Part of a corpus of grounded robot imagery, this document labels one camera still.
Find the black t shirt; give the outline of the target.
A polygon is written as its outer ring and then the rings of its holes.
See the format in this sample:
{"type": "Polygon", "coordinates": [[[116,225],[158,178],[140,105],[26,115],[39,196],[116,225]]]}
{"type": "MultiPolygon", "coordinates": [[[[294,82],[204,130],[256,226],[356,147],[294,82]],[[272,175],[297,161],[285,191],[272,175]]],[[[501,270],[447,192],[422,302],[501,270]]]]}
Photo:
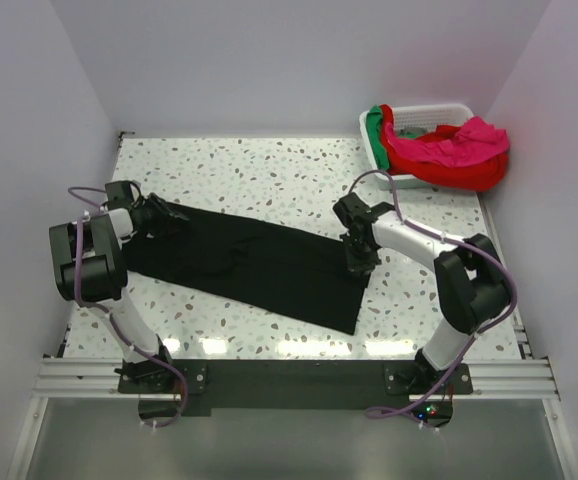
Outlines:
{"type": "Polygon", "coordinates": [[[124,244],[130,271],[354,334],[368,279],[349,272],[342,241],[167,203],[189,225],[124,244]]]}

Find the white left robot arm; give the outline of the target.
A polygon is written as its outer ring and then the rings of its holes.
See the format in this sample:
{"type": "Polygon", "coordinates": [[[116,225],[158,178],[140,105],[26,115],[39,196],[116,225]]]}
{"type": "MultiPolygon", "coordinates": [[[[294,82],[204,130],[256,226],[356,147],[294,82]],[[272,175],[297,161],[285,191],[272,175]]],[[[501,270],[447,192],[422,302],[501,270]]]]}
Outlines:
{"type": "Polygon", "coordinates": [[[159,336],[150,329],[128,293],[128,266],[123,245],[136,237],[161,238],[177,233],[189,219],[165,200],[142,195],[131,180],[107,183],[105,200],[73,222],[49,228],[49,241],[58,292],[67,301],[93,313],[107,326],[123,353],[122,375],[140,377],[154,392],[169,390],[176,368],[159,336]]]}

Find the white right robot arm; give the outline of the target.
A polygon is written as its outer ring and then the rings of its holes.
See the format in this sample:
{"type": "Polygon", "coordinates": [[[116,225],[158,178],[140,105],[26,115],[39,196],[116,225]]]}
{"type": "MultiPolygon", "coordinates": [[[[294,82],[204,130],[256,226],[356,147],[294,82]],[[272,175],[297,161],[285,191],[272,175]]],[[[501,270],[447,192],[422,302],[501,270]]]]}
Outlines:
{"type": "Polygon", "coordinates": [[[461,238],[404,217],[387,202],[369,206],[350,193],[333,211],[351,273],[366,276],[380,264],[379,251],[400,253],[431,271],[443,319],[418,350],[414,379],[438,392],[475,338],[506,319],[517,304],[517,289],[489,237],[461,238]]]}

